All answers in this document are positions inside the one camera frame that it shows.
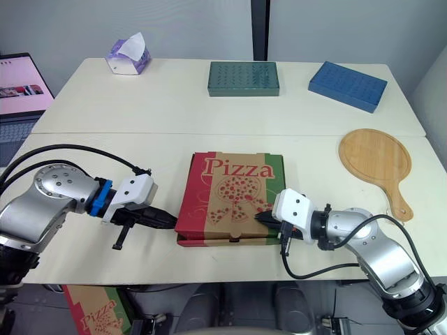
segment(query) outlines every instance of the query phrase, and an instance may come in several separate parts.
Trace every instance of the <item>teal tray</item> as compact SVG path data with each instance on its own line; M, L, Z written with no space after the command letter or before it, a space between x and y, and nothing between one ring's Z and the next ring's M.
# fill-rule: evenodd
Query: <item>teal tray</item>
M210 96L278 96L277 65L272 61L212 61Z

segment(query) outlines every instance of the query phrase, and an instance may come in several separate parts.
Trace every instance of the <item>tissue box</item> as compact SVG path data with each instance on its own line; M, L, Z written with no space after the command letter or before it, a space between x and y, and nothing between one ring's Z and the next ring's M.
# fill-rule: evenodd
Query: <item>tissue box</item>
M373 113L387 82L325 61L309 83L309 90Z
M175 231L180 246L277 244L255 214L285 189L281 155L196 152Z
M139 75L149 63L150 55L149 51L145 47L141 58L134 61L132 58L125 54L118 53L119 49L127 40L118 40L112 47L109 55L105 58L109 64L110 70L118 75Z

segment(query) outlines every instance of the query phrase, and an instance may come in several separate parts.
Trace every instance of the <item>purple tissue box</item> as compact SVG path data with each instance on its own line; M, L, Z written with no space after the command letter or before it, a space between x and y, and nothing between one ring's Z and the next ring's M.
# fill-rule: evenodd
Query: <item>purple tissue box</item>
M134 61L125 54L118 53L118 50L126 41L127 40L117 40L105 60L109 64L110 70L112 70L113 73L119 75L139 75L151 59L149 51L145 48L141 58L138 61Z

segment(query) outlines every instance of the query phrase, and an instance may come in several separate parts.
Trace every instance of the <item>laptop keyboard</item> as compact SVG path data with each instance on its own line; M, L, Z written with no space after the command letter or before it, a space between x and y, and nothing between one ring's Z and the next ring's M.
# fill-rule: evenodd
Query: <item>laptop keyboard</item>
M0 124L0 167L9 164L36 122Z
M25 141L35 121L23 124L0 124L0 143Z

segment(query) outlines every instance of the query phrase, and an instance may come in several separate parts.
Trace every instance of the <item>laptop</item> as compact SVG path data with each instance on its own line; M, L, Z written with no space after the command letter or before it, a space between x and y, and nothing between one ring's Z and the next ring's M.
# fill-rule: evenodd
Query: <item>laptop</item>
M9 164L53 100L28 53L0 56L0 167Z

